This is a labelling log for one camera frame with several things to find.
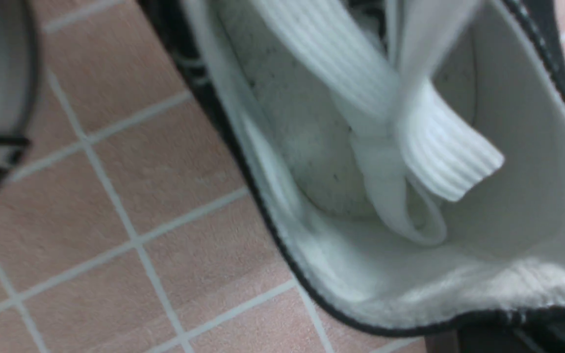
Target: tiled floor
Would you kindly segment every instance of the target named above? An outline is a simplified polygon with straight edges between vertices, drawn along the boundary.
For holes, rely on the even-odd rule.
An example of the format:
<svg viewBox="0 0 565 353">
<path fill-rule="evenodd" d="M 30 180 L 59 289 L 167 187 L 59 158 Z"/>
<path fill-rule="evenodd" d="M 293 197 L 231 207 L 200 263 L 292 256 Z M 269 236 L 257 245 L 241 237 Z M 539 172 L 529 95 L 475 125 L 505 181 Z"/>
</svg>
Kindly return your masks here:
<svg viewBox="0 0 565 353">
<path fill-rule="evenodd" d="M 49 84 L 0 192 L 0 353 L 425 351 L 300 290 L 133 0 L 34 4 Z"/>
</svg>

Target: padded lining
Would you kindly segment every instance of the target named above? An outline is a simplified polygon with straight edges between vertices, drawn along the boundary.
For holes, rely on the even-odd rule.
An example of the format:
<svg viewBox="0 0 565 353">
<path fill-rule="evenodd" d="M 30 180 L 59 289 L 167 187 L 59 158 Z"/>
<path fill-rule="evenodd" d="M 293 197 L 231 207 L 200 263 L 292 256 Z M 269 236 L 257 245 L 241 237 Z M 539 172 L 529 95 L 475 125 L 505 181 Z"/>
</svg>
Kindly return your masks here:
<svg viewBox="0 0 565 353">
<path fill-rule="evenodd" d="M 473 310 L 565 304 L 565 105 L 499 1 L 490 1 L 473 24 L 475 127 L 507 161 L 444 207 L 449 241 L 433 249 L 408 243 L 377 221 L 346 221 L 312 205 L 278 152 L 215 13 L 201 0 L 187 3 L 263 202 L 325 300 L 385 328 L 427 326 Z"/>
</svg>

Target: white shoelace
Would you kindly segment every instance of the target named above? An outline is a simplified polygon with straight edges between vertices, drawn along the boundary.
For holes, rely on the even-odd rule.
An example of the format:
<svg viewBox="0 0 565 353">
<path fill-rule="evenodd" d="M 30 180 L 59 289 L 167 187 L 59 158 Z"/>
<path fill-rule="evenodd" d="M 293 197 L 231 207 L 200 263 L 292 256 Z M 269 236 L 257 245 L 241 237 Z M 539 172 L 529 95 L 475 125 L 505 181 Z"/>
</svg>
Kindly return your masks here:
<svg viewBox="0 0 565 353">
<path fill-rule="evenodd" d="M 442 243 L 446 224 L 427 189 L 457 201 L 504 161 L 430 81 L 480 0 L 409 0 L 404 17 L 401 0 L 385 0 L 388 58 L 375 31 L 359 25 L 341 0 L 251 1 L 331 89 L 352 128 L 350 144 L 383 223 L 415 243 Z M 428 211 L 421 228 L 408 213 L 407 183 Z"/>
</svg>

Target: shoe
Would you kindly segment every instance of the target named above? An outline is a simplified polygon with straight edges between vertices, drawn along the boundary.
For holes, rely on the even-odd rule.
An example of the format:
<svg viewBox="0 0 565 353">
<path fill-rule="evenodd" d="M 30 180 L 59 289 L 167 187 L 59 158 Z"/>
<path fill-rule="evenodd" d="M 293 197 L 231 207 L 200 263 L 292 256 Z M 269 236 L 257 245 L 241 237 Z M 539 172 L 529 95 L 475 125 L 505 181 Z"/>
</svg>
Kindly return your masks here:
<svg viewBox="0 0 565 353">
<path fill-rule="evenodd" d="M 565 65 L 552 2 L 486 1 L 433 77 L 505 156 L 464 198 L 438 202 L 448 239 L 435 247 L 377 217 L 327 87 L 281 54 L 249 2 L 140 3 L 284 259 L 336 319 L 385 336 L 565 319 Z"/>
</svg>

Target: white insole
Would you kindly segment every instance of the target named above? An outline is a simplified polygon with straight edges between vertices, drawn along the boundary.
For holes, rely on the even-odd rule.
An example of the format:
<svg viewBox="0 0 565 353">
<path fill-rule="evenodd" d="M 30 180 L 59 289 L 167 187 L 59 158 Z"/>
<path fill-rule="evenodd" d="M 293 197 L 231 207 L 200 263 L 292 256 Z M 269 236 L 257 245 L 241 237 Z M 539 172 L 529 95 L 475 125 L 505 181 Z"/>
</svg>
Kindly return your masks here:
<svg viewBox="0 0 565 353">
<path fill-rule="evenodd" d="M 326 85 L 271 33 L 248 0 L 220 1 L 217 10 L 241 69 L 269 119 L 275 143 L 303 193 L 337 217 L 376 217 L 350 147 L 350 128 Z M 472 123 L 475 84 L 472 38 L 467 33 L 438 70 L 435 85 L 449 105 Z M 410 208 L 423 206 L 412 197 Z M 418 216 L 419 223 L 419 212 L 412 215 Z"/>
</svg>

